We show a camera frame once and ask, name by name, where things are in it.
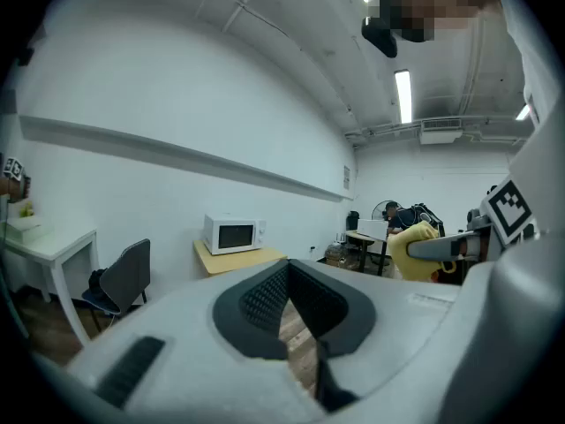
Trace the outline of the black standing fan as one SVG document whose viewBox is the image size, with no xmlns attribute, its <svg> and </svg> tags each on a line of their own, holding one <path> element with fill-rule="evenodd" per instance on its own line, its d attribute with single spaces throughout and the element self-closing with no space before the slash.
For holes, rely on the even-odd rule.
<svg viewBox="0 0 565 424">
<path fill-rule="evenodd" d="M 397 221 L 398 203 L 396 201 L 382 201 L 375 206 L 372 212 L 373 220 L 382 220 L 389 227 L 399 228 Z"/>
</svg>

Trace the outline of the person's white t-shirt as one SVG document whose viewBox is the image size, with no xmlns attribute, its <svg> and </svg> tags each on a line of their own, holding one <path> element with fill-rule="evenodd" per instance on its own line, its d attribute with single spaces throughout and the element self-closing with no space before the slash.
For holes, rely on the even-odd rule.
<svg viewBox="0 0 565 424">
<path fill-rule="evenodd" d="M 538 166 L 565 167 L 565 67 L 538 17 L 525 0 L 501 0 L 508 33 L 522 58 L 524 103 L 543 154 Z"/>
</svg>

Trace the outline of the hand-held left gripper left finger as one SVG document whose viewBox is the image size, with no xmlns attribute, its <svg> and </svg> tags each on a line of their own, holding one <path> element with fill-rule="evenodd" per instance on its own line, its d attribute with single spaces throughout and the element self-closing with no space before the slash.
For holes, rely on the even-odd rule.
<svg viewBox="0 0 565 424">
<path fill-rule="evenodd" d="M 164 341 L 124 410 L 143 421 L 180 424 L 310 424 L 320 407 L 285 361 L 251 359 L 217 331 L 213 306 L 222 292 L 263 265 L 179 286 L 152 299 L 86 345 L 68 365 L 88 388 L 140 337 Z"/>
</svg>

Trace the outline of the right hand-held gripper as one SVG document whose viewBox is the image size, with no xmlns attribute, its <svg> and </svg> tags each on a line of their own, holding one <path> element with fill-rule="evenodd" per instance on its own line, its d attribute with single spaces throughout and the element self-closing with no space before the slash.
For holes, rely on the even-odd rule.
<svg viewBox="0 0 565 424">
<path fill-rule="evenodd" d="M 496 260 L 538 236 L 531 208 L 511 177 L 492 186 L 479 208 L 468 212 L 467 231 L 411 242 L 407 254 L 424 261 Z"/>
</svg>

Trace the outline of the white flat box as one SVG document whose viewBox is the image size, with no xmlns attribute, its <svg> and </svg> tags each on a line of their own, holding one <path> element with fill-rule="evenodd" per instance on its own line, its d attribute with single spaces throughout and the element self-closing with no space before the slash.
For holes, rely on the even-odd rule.
<svg viewBox="0 0 565 424">
<path fill-rule="evenodd" d="M 47 235 L 53 230 L 53 226 L 39 216 L 8 218 L 5 228 L 9 240 L 24 245 Z"/>
</svg>

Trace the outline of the yellow cloth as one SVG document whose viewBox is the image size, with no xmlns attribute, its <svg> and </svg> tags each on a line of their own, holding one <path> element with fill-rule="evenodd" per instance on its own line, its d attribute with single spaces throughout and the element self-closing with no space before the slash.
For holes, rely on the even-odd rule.
<svg viewBox="0 0 565 424">
<path fill-rule="evenodd" d="M 439 273 L 456 272 L 456 264 L 452 261 L 424 261 L 408 255 L 409 244 L 437 239 L 439 236 L 439 232 L 431 224 L 422 221 L 393 237 L 388 237 L 389 254 L 403 280 L 430 283 L 437 281 Z"/>
</svg>

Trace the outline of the white microwave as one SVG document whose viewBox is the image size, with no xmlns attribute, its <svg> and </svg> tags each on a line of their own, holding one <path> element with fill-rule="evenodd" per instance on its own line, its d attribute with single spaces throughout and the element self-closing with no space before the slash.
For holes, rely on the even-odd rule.
<svg viewBox="0 0 565 424">
<path fill-rule="evenodd" d="M 229 215 L 205 215 L 203 242 L 212 255 L 235 254 L 261 249 L 267 222 Z"/>
</svg>

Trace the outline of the brown cardboard box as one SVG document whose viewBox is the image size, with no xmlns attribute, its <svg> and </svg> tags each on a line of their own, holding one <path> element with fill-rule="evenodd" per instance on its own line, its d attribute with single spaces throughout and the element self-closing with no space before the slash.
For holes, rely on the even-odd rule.
<svg viewBox="0 0 565 424">
<path fill-rule="evenodd" d="M 327 247 L 324 258 L 327 265 L 343 268 L 347 264 L 348 248 L 340 243 L 331 244 Z"/>
</svg>

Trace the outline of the white air conditioner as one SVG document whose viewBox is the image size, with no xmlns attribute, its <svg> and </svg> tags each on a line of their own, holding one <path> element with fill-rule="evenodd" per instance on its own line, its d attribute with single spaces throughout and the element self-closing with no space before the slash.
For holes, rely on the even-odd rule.
<svg viewBox="0 0 565 424">
<path fill-rule="evenodd" d="M 462 135 L 459 118 L 432 119 L 420 124 L 419 142 L 421 145 L 451 144 Z"/>
</svg>

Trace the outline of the white box appliance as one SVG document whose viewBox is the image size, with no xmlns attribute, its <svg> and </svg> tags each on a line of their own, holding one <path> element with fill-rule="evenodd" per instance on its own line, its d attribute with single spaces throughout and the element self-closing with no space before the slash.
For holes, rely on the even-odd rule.
<svg viewBox="0 0 565 424">
<path fill-rule="evenodd" d="M 388 221 L 359 219 L 357 233 L 370 239 L 386 241 L 388 238 Z"/>
</svg>

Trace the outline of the round wooden table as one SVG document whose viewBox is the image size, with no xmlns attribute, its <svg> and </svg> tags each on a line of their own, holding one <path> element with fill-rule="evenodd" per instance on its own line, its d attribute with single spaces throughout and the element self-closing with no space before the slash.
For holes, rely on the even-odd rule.
<svg viewBox="0 0 565 424">
<path fill-rule="evenodd" d="M 368 247 L 374 244 L 375 242 L 380 242 L 380 259 L 379 259 L 378 270 L 376 275 L 383 276 L 383 271 L 386 262 L 385 259 L 387 257 L 386 252 L 388 249 L 388 243 L 380 239 L 375 239 L 368 237 L 366 235 L 359 234 L 357 231 L 346 231 L 345 235 L 348 238 L 355 239 L 361 242 L 361 250 L 360 250 L 359 265 L 358 265 L 358 271 L 360 273 L 365 272 L 365 263 L 368 254 Z"/>
</svg>

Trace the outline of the small light wooden table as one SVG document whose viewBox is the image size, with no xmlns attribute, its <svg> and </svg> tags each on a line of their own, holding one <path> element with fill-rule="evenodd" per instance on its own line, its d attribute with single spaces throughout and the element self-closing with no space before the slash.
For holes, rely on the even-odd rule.
<svg viewBox="0 0 565 424">
<path fill-rule="evenodd" d="M 193 242 L 195 253 L 207 272 L 207 276 L 217 276 L 232 270 L 250 268 L 269 261 L 279 261 L 287 256 L 274 248 L 261 248 L 233 254 L 212 255 L 201 240 Z"/>
</svg>

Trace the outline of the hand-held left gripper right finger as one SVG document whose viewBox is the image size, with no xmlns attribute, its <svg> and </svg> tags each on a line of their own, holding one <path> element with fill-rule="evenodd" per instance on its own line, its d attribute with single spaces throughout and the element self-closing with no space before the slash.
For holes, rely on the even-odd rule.
<svg viewBox="0 0 565 424">
<path fill-rule="evenodd" d="M 314 394 L 292 389 L 288 422 L 436 424 L 451 370 L 415 361 L 447 316 L 456 287 L 292 260 L 287 291 L 316 350 Z"/>
</svg>

